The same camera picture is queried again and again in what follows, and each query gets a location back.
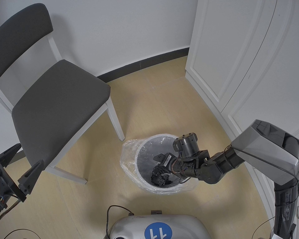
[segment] white sticker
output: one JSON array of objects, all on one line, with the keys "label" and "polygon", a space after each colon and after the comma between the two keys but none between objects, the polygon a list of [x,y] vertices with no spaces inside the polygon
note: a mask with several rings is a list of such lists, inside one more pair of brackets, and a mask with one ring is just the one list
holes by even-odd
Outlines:
[{"label": "white sticker", "polygon": [[166,167],[166,165],[169,163],[169,160],[171,159],[171,155],[168,155],[167,159],[165,160],[163,166]]}]

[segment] white chair leg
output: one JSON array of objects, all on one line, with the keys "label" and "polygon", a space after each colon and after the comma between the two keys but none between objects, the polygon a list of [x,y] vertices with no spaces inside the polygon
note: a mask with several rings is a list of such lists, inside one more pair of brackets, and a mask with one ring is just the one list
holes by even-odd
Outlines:
[{"label": "white chair leg", "polygon": [[46,167],[45,171],[47,171],[49,173],[52,173],[54,175],[72,180],[72,181],[77,182],[77,183],[83,183],[83,184],[87,183],[87,180],[85,178],[78,177],[78,176],[76,176],[74,174],[71,174],[67,171],[64,171],[64,170],[62,170],[58,167],[51,168],[51,167],[48,166],[48,167]]},{"label": "white chair leg", "polygon": [[108,115],[109,115],[110,120],[113,124],[113,127],[117,133],[117,136],[119,137],[119,139],[121,141],[123,141],[125,139],[125,136],[123,134],[123,130],[121,129],[120,123],[118,121],[111,97],[109,97],[109,99],[106,101],[106,105],[108,107],[108,109],[107,109]]}]

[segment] gray chair seat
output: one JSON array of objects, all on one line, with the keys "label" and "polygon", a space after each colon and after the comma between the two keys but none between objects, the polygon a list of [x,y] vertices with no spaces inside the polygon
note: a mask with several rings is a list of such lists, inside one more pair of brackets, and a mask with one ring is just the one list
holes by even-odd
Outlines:
[{"label": "gray chair seat", "polygon": [[29,163],[46,168],[109,96],[109,85],[66,60],[48,69],[12,110]]}]

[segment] gray upholstered chair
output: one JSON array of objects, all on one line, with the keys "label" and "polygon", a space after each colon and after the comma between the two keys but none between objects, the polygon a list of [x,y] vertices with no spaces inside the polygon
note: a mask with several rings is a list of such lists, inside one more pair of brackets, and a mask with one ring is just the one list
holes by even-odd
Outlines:
[{"label": "gray upholstered chair", "polygon": [[46,171],[85,184],[84,178],[56,167],[63,155],[105,111],[119,139],[125,136],[110,98],[110,86],[63,60],[52,31],[49,13],[41,3],[9,18],[0,26],[0,76],[34,43],[48,38],[57,63],[12,108],[13,123],[31,165],[43,159]]}]

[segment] blue circular logo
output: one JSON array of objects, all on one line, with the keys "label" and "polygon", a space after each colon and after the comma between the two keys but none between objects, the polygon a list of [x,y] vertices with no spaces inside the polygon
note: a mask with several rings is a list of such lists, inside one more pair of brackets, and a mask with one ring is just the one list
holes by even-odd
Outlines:
[{"label": "blue circular logo", "polygon": [[155,222],[147,226],[144,237],[145,239],[171,239],[172,230],[163,222]]}]

